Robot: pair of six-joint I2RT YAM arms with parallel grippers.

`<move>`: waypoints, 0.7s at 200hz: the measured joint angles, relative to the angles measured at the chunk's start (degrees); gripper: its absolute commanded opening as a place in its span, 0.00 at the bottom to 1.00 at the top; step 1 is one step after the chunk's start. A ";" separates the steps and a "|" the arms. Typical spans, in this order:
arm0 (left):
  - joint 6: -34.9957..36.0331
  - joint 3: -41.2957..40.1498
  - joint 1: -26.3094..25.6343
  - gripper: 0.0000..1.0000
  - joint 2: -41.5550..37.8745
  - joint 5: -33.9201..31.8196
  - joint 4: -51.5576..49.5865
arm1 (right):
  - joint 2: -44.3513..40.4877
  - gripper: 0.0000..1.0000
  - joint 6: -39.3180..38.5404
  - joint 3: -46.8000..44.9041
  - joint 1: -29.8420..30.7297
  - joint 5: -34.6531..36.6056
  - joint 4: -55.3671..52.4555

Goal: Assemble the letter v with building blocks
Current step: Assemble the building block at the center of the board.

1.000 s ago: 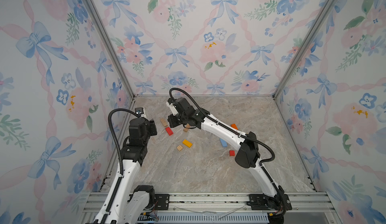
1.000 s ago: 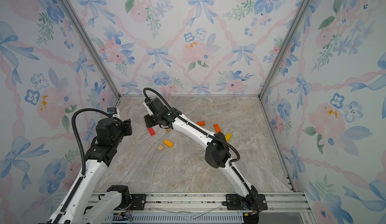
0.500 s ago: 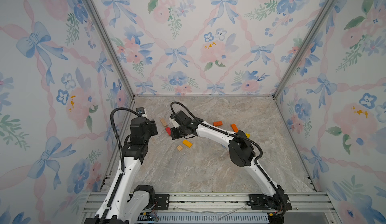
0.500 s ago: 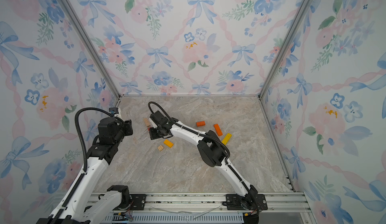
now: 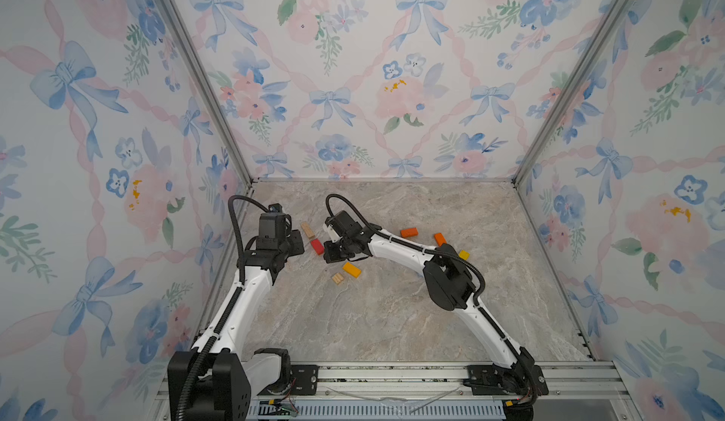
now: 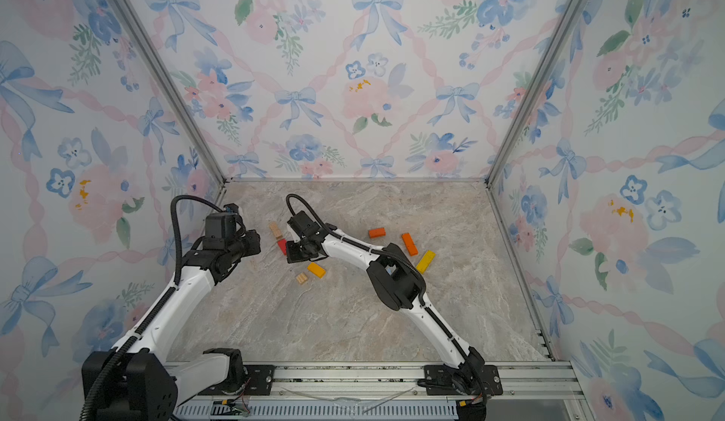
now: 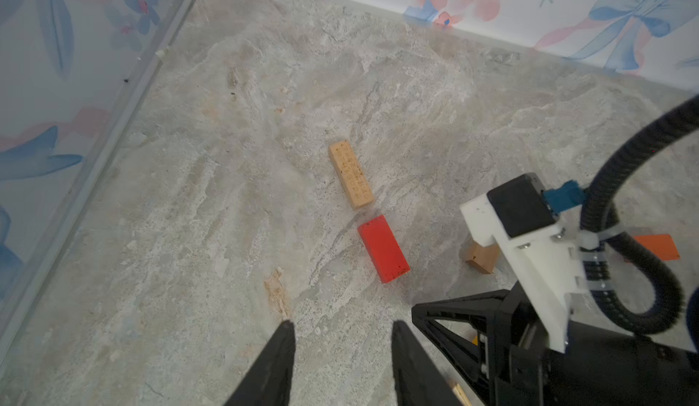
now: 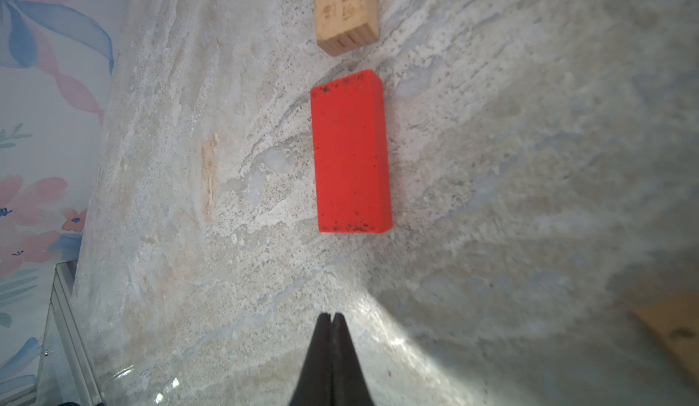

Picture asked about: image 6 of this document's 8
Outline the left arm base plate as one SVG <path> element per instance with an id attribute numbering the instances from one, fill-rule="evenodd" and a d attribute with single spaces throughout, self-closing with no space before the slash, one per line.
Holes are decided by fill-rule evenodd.
<path id="1" fill-rule="evenodd" d="M 276 367 L 272 364 L 245 364 L 238 383 L 213 385 L 200 396 L 270 396 Z"/>

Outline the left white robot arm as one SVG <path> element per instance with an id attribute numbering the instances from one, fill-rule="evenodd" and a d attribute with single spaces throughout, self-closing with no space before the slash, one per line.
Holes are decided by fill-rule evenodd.
<path id="1" fill-rule="evenodd" d="M 230 239 L 205 237 L 201 249 L 179 260 L 182 268 L 153 307 L 108 351 L 81 366 L 82 420 L 171 420 L 177 407 L 213 388 L 242 394 L 251 378 L 237 349 L 217 347 L 194 362 L 169 369 L 173 343 L 196 306 L 245 257 L 261 252 L 256 230 Z"/>

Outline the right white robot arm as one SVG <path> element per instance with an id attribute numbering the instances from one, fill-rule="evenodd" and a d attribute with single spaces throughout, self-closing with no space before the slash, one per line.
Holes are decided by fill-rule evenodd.
<path id="1" fill-rule="evenodd" d="M 438 352 L 450 382 L 434 378 L 434 386 L 470 396 L 491 392 L 484 379 L 483 356 L 464 341 L 434 307 L 423 275 L 400 247 L 371 245 L 334 231 L 288 241 L 286 250 L 290 264 L 334 258 L 364 270 L 383 305 L 406 315 Z"/>

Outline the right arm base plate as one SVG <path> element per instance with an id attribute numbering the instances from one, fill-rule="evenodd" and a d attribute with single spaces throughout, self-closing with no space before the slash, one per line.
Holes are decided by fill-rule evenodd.
<path id="1" fill-rule="evenodd" d="M 480 364 L 475 372 L 469 366 L 453 369 L 447 365 L 429 364 L 423 367 L 424 377 L 417 385 L 425 388 L 428 396 L 502 396 L 503 387 L 498 368 Z"/>

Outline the red rectangular block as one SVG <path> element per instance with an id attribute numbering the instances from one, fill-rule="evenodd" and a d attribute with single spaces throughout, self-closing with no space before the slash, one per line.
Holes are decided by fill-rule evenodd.
<path id="1" fill-rule="evenodd" d="M 287 255 L 287 241 L 285 239 L 280 239 L 279 241 L 277 241 L 277 245 L 278 245 L 279 249 L 281 250 L 282 254 L 284 256 L 286 256 Z"/>

